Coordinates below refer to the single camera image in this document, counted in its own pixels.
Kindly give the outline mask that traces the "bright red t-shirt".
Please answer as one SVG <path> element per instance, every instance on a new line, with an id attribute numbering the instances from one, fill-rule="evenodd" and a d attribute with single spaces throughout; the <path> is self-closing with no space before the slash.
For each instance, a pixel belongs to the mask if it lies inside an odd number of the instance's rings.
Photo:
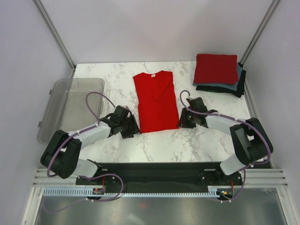
<path id="1" fill-rule="evenodd" d="M 133 77 L 138 98 L 142 133 L 177 129 L 179 113 L 174 92 L 173 73 L 159 71 Z"/>

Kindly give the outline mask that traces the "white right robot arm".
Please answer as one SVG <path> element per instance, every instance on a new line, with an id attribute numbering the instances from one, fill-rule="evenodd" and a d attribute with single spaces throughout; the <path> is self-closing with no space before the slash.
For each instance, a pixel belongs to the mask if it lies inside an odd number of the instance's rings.
<path id="1" fill-rule="evenodd" d="M 226 184 L 233 173 L 260 163 L 263 158 L 269 160 L 273 153 L 273 146 L 257 118 L 235 120 L 215 111 L 197 114 L 183 108 L 178 127 L 195 128 L 196 125 L 221 131 L 232 139 L 234 154 L 221 162 L 215 172 L 214 177 L 219 184 Z"/>

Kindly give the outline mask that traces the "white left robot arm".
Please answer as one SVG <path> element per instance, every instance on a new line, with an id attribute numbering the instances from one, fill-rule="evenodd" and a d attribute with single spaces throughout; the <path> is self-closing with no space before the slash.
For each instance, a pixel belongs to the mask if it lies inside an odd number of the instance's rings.
<path id="1" fill-rule="evenodd" d="M 48 143 L 40 162 L 47 168 L 47 177 L 59 176 L 66 179 L 72 175 L 85 177 L 92 184 L 99 184 L 103 173 L 90 160 L 79 158 L 82 149 L 95 142 L 121 133 L 123 139 L 141 134 L 134 115 L 119 118 L 111 113 L 84 129 L 65 132 L 58 130 Z"/>

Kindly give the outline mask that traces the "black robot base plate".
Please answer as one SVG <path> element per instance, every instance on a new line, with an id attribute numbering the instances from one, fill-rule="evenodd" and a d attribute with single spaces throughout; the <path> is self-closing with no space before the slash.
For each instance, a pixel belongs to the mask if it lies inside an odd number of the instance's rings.
<path id="1" fill-rule="evenodd" d="M 95 180 L 78 178 L 77 185 L 104 185 L 109 192 L 204 192 L 209 186 L 240 186 L 241 175 L 219 174 L 218 162 L 100 163 Z"/>

